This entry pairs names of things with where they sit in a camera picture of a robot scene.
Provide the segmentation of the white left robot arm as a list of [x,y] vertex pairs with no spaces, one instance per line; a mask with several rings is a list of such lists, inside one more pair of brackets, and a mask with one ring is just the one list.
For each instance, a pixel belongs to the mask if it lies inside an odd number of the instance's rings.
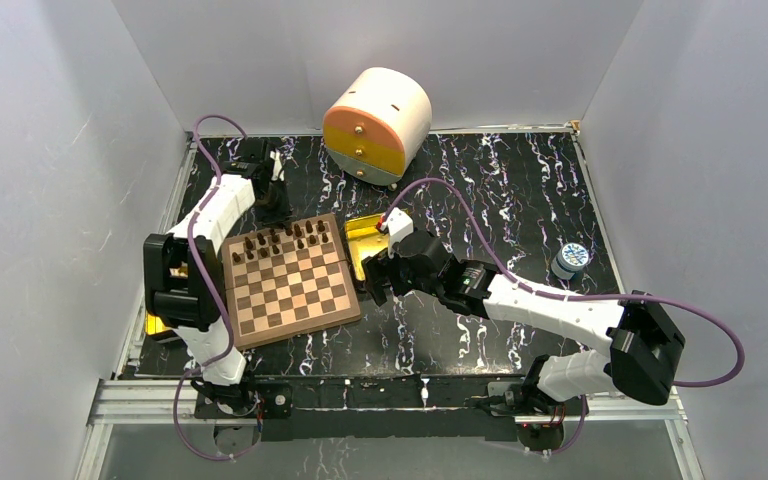
[[246,361],[234,345],[220,250],[247,212],[271,227],[284,225],[291,208],[280,152],[268,140],[242,140],[236,155],[216,168],[220,176],[193,209],[144,241],[145,308],[185,343],[202,380],[222,387],[223,407],[246,416],[259,391],[242,379]]

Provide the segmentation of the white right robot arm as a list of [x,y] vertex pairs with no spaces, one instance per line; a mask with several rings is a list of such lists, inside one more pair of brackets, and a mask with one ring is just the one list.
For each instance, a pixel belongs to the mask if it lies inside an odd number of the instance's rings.
[[655,406],[670,396],[685,339],[654,302],[545,298],[491,263],[457,259],[422,230],[364,259],[362,268],[377,305],[389,294],[417,290],[460,315],[522,323],[583,344],[583,352],[542,355],[532,363],[514,397],[537,414],[592,393],[620,392]]

